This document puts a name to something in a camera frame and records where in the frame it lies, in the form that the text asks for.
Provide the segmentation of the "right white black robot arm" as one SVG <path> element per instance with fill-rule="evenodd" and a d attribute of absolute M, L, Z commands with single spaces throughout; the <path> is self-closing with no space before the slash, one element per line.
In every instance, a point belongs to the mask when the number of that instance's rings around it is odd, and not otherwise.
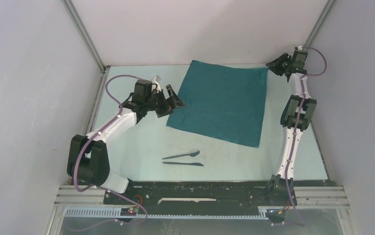
<path fill-rule="evenodd" d="M 266 64 L 274 74 L 286 76 L 292 91 L 280 118 L 284 131 L 280 164 L 264 192 L 265 200 L 272 205 L 288 200 L 292 195 L 298 145 L 317 106 L 317 101 L 310 96 L 307 88 L 307 70 L 304 69 L 307 56 L 304 47 L 298 46 L 292 55 L 284 53 Z"/>

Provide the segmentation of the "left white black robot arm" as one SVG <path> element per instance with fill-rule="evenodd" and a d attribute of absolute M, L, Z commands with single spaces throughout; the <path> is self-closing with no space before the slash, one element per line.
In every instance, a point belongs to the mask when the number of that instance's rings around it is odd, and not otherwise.
<path fill-rule="evenodd" d="M 76 181 L 115 191 L 115 197 L 123 204 L 132 202 L 134 190 L 128 187 L 130 179 L 111 170 L 112 155 L 107 145 L 138 124 L 148 112 L 155 112 L 161 118 L 185 105 L 171 85 L 166 85 L 166 90 L 168 97 L 165 97 L 158 81 L 138 80 L 134 91 L 107 123 L 98 130 L 72 138 L 67 174 Z"/>

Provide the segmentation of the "teal cloth napkin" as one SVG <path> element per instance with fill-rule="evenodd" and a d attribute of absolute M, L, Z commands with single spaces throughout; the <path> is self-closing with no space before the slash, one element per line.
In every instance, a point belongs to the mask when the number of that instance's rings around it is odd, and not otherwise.
<path fill-rule="evenodd" d="M 231 68 L 193 60 L 178 91 L 185 107 L 167 126 L 243 146 L 260 146 L 268 68 Z"/>

